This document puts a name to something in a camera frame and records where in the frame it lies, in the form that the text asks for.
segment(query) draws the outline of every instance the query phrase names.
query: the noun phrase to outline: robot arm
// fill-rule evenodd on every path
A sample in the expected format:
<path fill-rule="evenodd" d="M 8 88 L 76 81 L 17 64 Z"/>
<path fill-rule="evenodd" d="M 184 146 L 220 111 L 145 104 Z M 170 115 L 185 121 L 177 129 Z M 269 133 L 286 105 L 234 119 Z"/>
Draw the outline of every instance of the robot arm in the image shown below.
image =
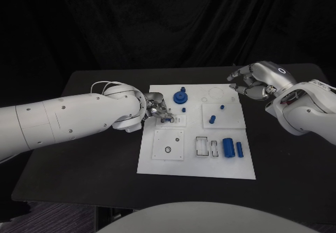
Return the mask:
<path fill-rule="evenodd" d="M 141 129 L 141 120 L 149 116 L 171 118 L 159 93 L 142 94 L 129 85 L 108 83 L 119 85 L 102 95 L 90 93 L 0 108 L 0 161 L 110 126 L 129 133 Z"/>
<path fill-rule="evenodd" d="M 288 71 L 272 62 L 256 62 L 234 71 L 227 80 L 243 75 L 247 87 L 229 85 L 255 100 L 275 99 L 265 111 L 278 119 L 283 129 L 294 135 L 309 131 L 336 145 L 336 94 L 331 86 L 311 80 L 296 83 Z"/>

